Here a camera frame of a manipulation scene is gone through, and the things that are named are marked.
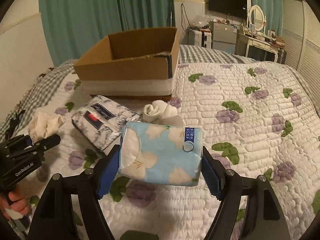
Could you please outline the person's left hand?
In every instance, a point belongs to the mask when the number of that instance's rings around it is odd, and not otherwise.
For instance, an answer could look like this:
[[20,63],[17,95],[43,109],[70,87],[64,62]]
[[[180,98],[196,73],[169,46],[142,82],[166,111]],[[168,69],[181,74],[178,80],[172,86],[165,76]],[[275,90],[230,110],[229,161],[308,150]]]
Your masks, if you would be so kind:
[[7,199],[1,193],[1,212],[7,220],[10,219],[10,216],[7,214],[5,209],[11,208],[23,216],[26,216],[30,213],[30,205],[19,185],[17,185],[14,190],[9,192],[8,197],[12,201],[11,205],[8,204]]

